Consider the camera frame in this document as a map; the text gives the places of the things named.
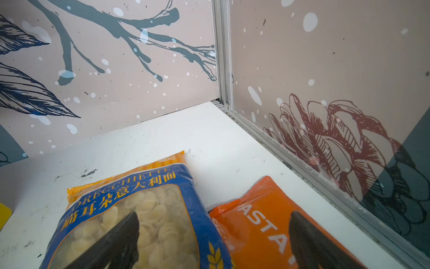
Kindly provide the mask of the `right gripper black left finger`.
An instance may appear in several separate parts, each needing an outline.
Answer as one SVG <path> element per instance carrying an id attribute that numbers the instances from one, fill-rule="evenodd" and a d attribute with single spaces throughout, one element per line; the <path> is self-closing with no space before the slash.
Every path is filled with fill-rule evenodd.
<path id="1" fill-rule="evenodd" d="M 139 230 L 138 216 L 131 212 L 66 268 L 131 269 L 139 258 Z"/>

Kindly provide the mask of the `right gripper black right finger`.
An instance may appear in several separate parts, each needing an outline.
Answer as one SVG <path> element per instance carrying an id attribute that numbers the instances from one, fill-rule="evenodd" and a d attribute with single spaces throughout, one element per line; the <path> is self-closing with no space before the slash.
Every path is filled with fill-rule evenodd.
<path id="1" fill-rule="evenodd" d="M 364 269 L 298 211 L 289 222 L 291 250 L 300 269 Z"/>

